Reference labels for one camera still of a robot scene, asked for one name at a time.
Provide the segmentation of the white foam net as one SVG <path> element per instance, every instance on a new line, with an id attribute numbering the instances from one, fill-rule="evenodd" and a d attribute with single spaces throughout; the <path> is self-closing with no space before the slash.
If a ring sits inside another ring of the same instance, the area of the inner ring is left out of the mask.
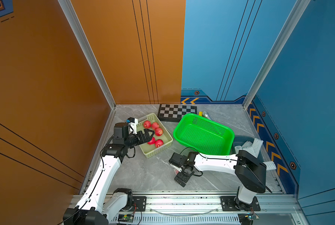
<path id="1" fill-rule="evenodd" d="M 241 151 L 242 150 L 242 146 L 235 146 L 235 152 L 236 152 L 236 154 L 238 154 L 239 153 L 239 151 Z"/>
<path id="2" fill-rule="evenodd" d="M 276 170 L 277 167 L 275 165 L 275 163 L 273 161 L 267 161 L 267 162 L 263 162 L 266 165 L 266 170 L 267 171 L 271 171 L 271 170 Z"/>
<path id="3" fill-rule="evenodd" d="M 255 138 L 253 141 L 247 141 L 242 145 L 242 150 L 247 151 L 252 156 L 258 158 L 263 140 Z"/>

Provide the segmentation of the bare red apple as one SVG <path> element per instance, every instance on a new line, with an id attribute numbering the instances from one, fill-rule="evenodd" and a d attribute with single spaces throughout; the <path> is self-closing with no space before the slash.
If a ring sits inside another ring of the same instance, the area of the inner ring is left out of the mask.
<path id="1" fill-rule="evenodd" d="M 163 146 L 164 142 L 161 139 L 158 139 L 158 140 L 155 141 L 154 144 L 155 144 L 156 148 L 159 148 L 159 147 Z"/>
<path id="2" fill-rule="evenodd" d="M 156 139 L 153 137 L 151 141 L 148 142 L 149 145 L 155 144 Z"/>
<path id="3" fill-rule="evenodd" d="M 162 128 L 157 128 L 155 129 L 155 135 L 160 137 L 163 135 L 163 129 Z"/>
<path id="4" fill-rule="evenodd" d="M 144 128 L 146 128 L 146 129 L 150 129 L 151 125 L 152 124 L 149 120 L 145 121 L 144 124 L 143 124 Z"/>
<path id="5" fill-rule="evenodd" d="M 152 124 L 151 124 L 151 128 L 153 129 L 153 130 L 155 130 L 155 129 L 157 129 L 157 128 L 159 128 L 160 126 L 159 126 L 159 124 L 157 123 L 157 122 L 153 122 Z"/>

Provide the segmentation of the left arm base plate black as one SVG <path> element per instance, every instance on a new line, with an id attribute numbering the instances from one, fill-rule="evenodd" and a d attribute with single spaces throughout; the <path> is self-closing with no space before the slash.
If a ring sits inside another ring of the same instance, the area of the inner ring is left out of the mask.
<path id="1" fill-rule="evenodd" d="M 146 210 L 146 204 L 147 204 L 147 197 L 146 196 L 134 196 L 132 193 L 132 190 L 129 188 L 118 188 L 113 192 L 113 196 L 116 196 L 117 194 L 126 194 L 127 200 L 126 204 L 123 206 L 123 208 L 120 209 L 120 211 L 132 211 L 135 207 L 138 207 L 140 210 L 145 211 Z"/>

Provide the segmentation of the pale green plastic basket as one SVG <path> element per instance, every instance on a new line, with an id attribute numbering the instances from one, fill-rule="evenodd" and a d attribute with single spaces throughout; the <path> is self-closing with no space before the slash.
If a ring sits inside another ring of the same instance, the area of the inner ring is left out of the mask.
<path id="1" fill-rule="evenodd" d="M 126 120 L 127 122 L 135 122 L 134 125 L 131 125 L 133 127 L 134 132 L 138 131 L 144 131 L 144 123 L 146 121 L 149 121 L 151 124 L 156 123 L 158 127 L 158 135 L 156 135 L 156 131 L 154 127 L 150 127 L 149 130 L 152 130 L 155 132 L 153 136 L 153 140 L 157 141 L 158 144 L 148 144 L 144 143 L 140 145 L 140 148 L 145 155 L 146 158 L 150 158 L 159 152 L 165 150 L 168 148 L 172 142 L 173 138 L 170 135 L 170 133 L 167 131 L 167 129 L 163 126 L 162 122 L 158 119 L 157 115 L 155 113 L 148 114 L 140 119 L 136 119 L 133 117 L 130 117 Z"/>

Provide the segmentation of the left aluminium corner post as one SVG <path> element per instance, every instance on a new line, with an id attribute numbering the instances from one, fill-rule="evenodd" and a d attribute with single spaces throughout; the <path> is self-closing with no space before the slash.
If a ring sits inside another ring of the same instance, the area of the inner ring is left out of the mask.
<path id="1" fill-rule="evenodd" d="M 79 46 L 84 53 L 87 62 L 90 65 L 90 68 L 106 98 L 107 103 L 112 110 L 115 110 L 116 103 L 108 87 L 107 81 L 103 75 L 100 65 L 93 53 L 93 50 L 80 23 L 80 20 L 75 12 L 72 2 L 69 0 L 58 0 L 58 3 L 60 4 L 60 7 L 76 37 L 76 40 L 78 41 Z"/>

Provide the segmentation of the aluminium corner post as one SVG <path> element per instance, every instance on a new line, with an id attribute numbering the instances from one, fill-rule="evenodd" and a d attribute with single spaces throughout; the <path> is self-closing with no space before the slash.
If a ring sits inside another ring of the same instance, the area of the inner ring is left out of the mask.
<path id="1" fill-rule="evenodd" d="M 58 0 L 58 3 L 60 4 L 60 7 L 76 37 L 76 40 L 78 41 L 79 46 L 84 53 L 87 62 L 90 65 L 90 68 L 106 98 L 107 103 L 112 110 L 115 110 L 116 103 L 108 87 L 107 81 L 103 75 L 100 65 L 93 53 L 93 50 L 80 23 L 80 20 L 75 12 L 72 2 L 69 0 Z"/>
<path id="2" fill-rule="evenodd" d="M 264 61 L 261 69 L 259 70 L 242 104 L 244 110 L 247 110 L 249 105 L 252 103 L 253 98 L 257 94 L 269 71 L 271 70 L 272 66 L 280 55 L 283 47 L 290 38 L 292 32 L 294 31 L 296 25 L 298 24 L 309 3 L 310 0 L 298 0 L 295 2 L 290 14 L 288 15 L 281 31 L 279 32 L 268 56 L 266 57 L 266 60 Z"/>

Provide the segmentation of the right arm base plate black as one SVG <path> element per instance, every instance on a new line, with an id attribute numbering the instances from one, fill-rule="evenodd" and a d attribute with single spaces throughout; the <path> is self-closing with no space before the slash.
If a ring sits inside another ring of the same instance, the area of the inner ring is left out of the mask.
<path id="1" fill-rule="evenodd" d="M 224 212 L 249 212 L 254 211 L 258 212 L 261 211 L 260 204 L 258 202 L 257 197 L 253 198 L 253 201 L 251 204 L 246 204 L 243 202 L 237 202 L 236 196 L 222 196 L 220 197 L 222 210 Z"/>

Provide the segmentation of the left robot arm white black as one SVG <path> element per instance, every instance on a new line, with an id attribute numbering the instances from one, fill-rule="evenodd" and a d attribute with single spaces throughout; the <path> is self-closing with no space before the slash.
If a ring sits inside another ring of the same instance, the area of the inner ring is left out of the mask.
<path id="1" fill-rule="evenodd" d="M 101 161 L 88 189 L 74 208 L 65 211 L 63 225 L 108 225 L 119 211 L 132 207 L 131 189 L 118 188 L 108 201 L 105 198 L 128 150 L 150 142 L 155 134 L 147 128 L 138 131 L 137 122 L 128 118 L 115 124 L 113 135 L 100 152 Z"/>

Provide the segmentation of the small right circuit board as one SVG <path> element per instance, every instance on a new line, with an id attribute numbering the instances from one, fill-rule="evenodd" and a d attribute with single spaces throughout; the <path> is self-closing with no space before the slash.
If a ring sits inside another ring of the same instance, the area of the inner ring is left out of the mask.
<path id="1" fill-rule="evenodd" d="M 256 214 L 238 214 L 241 225 L 253 225 L 255 220 L 259 220 Z"/>

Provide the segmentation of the grey cylinder yellow tip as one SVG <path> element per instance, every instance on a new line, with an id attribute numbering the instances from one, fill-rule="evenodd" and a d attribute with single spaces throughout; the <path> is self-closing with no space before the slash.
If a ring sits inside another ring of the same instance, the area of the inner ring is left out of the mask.
<path id="1" fill-rule="evenodd" d="M 210 117 L 209 113 L 206 111 L 199 112 L 198 115 L 212 121 L 212 118 Z"/>

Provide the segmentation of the dark teal plastic tray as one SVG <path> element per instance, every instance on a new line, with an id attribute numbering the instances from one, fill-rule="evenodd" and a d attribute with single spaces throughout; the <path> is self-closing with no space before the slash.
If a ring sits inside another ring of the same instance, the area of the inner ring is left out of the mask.
<path id="1" fill-rule="evenodd" d="M 255 138 L 249 136 L 236 136 L 233 141 L 233 150 L 235 150 L 235 146 L 242 146 L 247 141 L 253 141 Z"/>

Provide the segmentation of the aluminium front rail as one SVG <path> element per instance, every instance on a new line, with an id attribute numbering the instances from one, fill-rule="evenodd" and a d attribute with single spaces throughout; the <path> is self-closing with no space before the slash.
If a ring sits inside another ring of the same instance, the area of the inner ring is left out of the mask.
<path id="1" fill-rule="evenodd" d="M 267 193 L 256 195 L 261 211 L 223 211 L 221 196 L 233 192 L 137 192 L 146 196 L 146 210 L 138 207 L 119 212 L 111 225 L 240 225 L 238 214 L 256 214 L 254 225 L 307 225 L 302 208 L 293 195 Z M 119 214 L 134 214 L 133 223 L 118 223 Z"/>

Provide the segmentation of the bright green plastic basket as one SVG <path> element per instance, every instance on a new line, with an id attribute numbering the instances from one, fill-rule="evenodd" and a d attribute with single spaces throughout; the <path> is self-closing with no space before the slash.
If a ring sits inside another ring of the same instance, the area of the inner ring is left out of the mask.
<path id="1" fill-rule="evenodd" d="M 235 133 L 229 127 L 189 113 L 180 120 L 173 132 L 176 141 L 206 155 L 230 155 Z"/>

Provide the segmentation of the right aluminium corner post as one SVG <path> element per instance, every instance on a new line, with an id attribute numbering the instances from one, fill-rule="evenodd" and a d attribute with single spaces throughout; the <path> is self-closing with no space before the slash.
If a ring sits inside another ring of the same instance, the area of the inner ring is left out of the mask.
<path id="1" fill-rule="evenodd" d="M 280 55 L 283 47 L 290 38 L 292 32 L 294 31 L 296 25 L 298 24 L 309 3 L 310 0 L 298 0 L 295 2 L 290 14 L 288 15 L 281 31 L 279 32 L 268 56 L 266 57 L 266 60 L 264 61 L 261 69 L 259 70 L 242 104 L 244 110 L 247 110 L 249 105 L 252 103 L 253 98 L 257 94 L 269 71 L 271 70 L 272 66 Z"/>

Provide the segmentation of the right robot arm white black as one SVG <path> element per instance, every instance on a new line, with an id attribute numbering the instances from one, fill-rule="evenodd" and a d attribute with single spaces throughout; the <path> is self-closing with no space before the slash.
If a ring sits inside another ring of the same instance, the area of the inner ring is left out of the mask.
<path id="1" fill-rule="evenodd" d="M 173 153 L 170 165 L 178 171 L 174 180 L 182 187 L 195 172 L 200 176 L 205 171 L 222 172 L 235 175 L 241 185 L 235 197 L 221 197 L 222 209 L 226 211 L 260 211 L 256 194 L 263 194 L 271 190 L 266 186 L 267 164 L 249 152 L 241 150 L 238 154 L 228 156 L 214 156 L 191 151 L 187 156 Z"/>

